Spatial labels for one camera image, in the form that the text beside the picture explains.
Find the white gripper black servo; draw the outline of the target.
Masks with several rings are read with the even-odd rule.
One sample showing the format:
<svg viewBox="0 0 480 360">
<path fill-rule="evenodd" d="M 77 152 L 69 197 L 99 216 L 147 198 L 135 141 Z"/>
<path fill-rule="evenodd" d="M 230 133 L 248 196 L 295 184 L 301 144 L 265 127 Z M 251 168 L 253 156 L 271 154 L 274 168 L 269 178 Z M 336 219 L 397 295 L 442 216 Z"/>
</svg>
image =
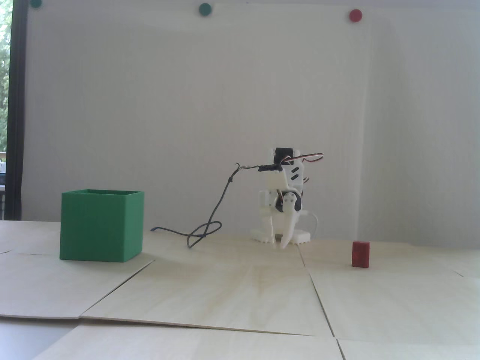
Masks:
<svg viewBox="0 0 480 360">
<path fill-rule="evenodd" d="M 302 196 L 297 190 L 263 190 L 259 192 L 262 242 L 274 243 L 272 216 L 278 216 L 277 234 L 281 235 L 281 248 L 286 248 L 293 237 L 295 224 L 302 211 Z"/>
</svg>

